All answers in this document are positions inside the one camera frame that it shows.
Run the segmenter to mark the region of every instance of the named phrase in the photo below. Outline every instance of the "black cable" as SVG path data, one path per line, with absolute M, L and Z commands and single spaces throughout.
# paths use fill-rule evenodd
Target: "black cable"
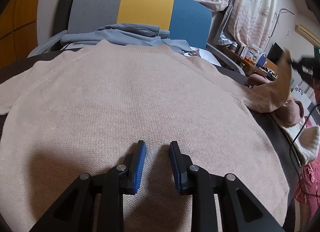
M 300 185 L 300 188 L 301 188 L 302 192 L 303 192 L 305 195 L 313 196 L 313 197 L 320 197 L 320 196 L 319 196 L 319 195 L 310 194 L 310 193 L 305 192 L 305 191 L 303 190 L 302 185 L 301 185 L 301 179 L 300 179 L 299 171 L 298 171 L 298 169 L 296 168 L 296 165 L 294 164 L 293 159 L 292 159 L 292 157 L 291 157 L 291 150 L 292 150 L 292 147 L 293 147 L 294 142 L 297 140 L 298 136 L 299 136 L 300 133 L 303 131 L 303 128 L 305 127 L 307 121 L 309 120 L 312 112 L 313 112 L 318 106 L 320 106 L 320 103 L 319 103 L 319 104 L 316 104 L 316 105 L 312 108 L 312 110 L 310 111 L 310 114 L 308 115 L 308 117 L 307 117 L 306 121 L 304 122 L 302 128 L 300 129 L 299 133 L 297 134 L 297 136 L 294 138 L 294 140 L 293 140 L 292 143 L 290 144 L 290 148 L 289 148 L 289 156 L 290 156 L 291 162 L 292 162 L 292 164 L 293 164 L 293 166 L 294 166 L 294 168 L 295 168 L 295 170 L 296 170 L 296 172 L 297 172 L 297 174 L 298 174 L 298 178 L 299 178 L 298 185 Z

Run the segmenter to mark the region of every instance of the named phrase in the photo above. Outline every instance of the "air conditioner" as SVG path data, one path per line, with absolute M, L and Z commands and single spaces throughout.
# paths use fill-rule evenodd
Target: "air conditioner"
M 298 24 L 296 25 L 296 32 L 313 44 L 316 47 L 320 47 L 320 38 L 316 36 L 313 32 L 311 32 L 307 27 L 304 25 Z

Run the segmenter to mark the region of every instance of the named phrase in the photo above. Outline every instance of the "wooden desk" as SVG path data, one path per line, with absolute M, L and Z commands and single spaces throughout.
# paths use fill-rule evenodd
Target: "wooden desk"
M 220 50 L 222 53 L 224 53 L 226 56 L 228 56 L 231 60 L 234 62 L 239 61 L 240 63 L 244 64 L 243 71 L 246 75 L 251 75 L 250 71 L 257 72 L 263 77 L 266 77 L 267 74 L 261 70 L 258 66 L 255 66 L 254 64 L 246 61 L 245 59 L 242 59 L 239 54 L 235 53 L 234 51 L 226 48 L 225 46 L 215 46 L 218 50 Z

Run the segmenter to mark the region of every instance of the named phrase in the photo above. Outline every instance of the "silver screw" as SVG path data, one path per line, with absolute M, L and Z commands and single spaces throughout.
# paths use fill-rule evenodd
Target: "silver screw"
M 230 174 L 227 174 L 227 179 L 230 181 L 234 181 L 236 179 L 236 177 L 234 174 L 230 173 Z
M 127 168 L 127 166 L 125 166 L 124 164 L 119 164 L 119 165 L 117 166 L 117 170 L 118 170 L 118 171 L 124 171 L 126 168 Z
M 192 170 L 192 171 L 199 171 L 199 166 L 198 165 L 190 165 L 190 170 Z
M 80 179 L 81 180 L 86 180 L 89 178 L 89 174 L 88 173 L 83 173 L 83 174 L 80 174 Z

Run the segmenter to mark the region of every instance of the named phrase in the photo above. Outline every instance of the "knit sweater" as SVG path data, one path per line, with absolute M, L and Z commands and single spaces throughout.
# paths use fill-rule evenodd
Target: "knit sweater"
M 37 62 L 0 85 L 0 114 L 9 113 L 0 142 L 1 214 L 14 232 L 30 230 L 79 174 L 106 172 L 142 139 L 142 182 L 137 195 L 124 196 L 125 229 L 190 231 L 191 197 L 177 194 L 168 156 L 177 140 L 209 173 L 234 173 L 282 225 L 289 187 L 247 109 L 284 104 L 290 76 L 279 71 L 280 81 L 249 89 L 168 46 L 104 40 Z

